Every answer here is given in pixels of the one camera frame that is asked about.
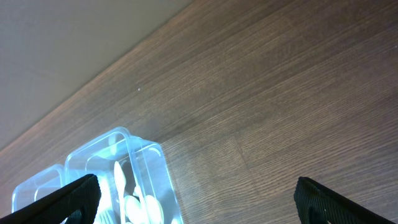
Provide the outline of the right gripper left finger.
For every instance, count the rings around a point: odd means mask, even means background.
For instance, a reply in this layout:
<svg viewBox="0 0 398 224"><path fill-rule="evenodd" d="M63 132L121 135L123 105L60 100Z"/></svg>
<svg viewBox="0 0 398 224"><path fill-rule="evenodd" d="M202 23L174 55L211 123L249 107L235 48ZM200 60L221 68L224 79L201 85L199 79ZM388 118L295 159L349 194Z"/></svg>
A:
<svg viewBox="0 0 398 224"><path fill-rule="evenodd" d="M100 203L98 178L87 174L40 200L1 218L2 224L94 223Z"/></svg>

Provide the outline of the white plastic spoon long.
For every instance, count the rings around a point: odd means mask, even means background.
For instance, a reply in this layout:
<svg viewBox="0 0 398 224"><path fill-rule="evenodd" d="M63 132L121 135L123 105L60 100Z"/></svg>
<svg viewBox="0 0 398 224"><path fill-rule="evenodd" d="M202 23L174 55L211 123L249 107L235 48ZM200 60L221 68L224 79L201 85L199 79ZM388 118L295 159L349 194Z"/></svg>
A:
<svg viewBox="0 0 398 224"><path fill-rule="evenodd" d="M125 214L129 221L133 224L144 223L144 215L141 210L141 203L132 195L127 195L124 198Z"/></svg>

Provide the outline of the yellow plastic spoon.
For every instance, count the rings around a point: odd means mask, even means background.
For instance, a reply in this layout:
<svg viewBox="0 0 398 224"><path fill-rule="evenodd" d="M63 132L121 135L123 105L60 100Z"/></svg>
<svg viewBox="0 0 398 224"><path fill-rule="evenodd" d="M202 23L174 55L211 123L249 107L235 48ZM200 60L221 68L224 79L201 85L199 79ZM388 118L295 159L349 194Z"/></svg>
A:
<svg viewBox="0 0 398 224"><path fill-rule="evenodd" d="M150 223L164 224L164 212L160 202L152 195L146 195L144 199Z"/></svg>

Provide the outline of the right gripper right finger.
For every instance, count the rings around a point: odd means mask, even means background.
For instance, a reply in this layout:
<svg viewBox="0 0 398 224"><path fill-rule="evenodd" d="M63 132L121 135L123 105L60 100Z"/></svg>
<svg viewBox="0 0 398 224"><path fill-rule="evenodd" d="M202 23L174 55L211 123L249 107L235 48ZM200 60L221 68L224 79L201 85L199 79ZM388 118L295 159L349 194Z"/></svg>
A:
<svg viewBox="0 0 398 224"><path fill-rule="evenodd" d="M309 177L299 177L294 192L302 224L394 224Z"/></svg>

